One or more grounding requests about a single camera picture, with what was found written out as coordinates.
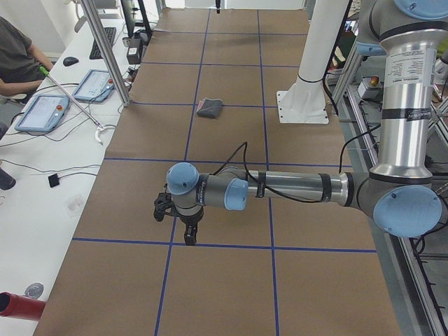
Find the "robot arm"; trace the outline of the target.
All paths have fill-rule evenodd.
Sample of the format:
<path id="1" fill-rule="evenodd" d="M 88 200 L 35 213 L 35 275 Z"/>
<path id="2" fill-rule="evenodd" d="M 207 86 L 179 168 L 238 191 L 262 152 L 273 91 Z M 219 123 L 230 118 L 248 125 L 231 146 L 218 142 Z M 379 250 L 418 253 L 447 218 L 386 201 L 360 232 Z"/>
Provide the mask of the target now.
<path id="1" fill-rule="evenodd" d="M 249 195 L 280 196 L 358 209 L 397 237 L 429 232 L 442 215 L 425 155 L 435 55 L 446 36 L 446 1 L 362 3 L 358 51 L 386 55 L 379 157 L 369 172 L 301 174 L 223 165 L 202 174 L 181 162 L 167 172 L 167 190 L 154 202 L 154 218 L 179 218 L 185 243 L 193 246 L 205 207 L 237 211 L 245 208 Z"/>

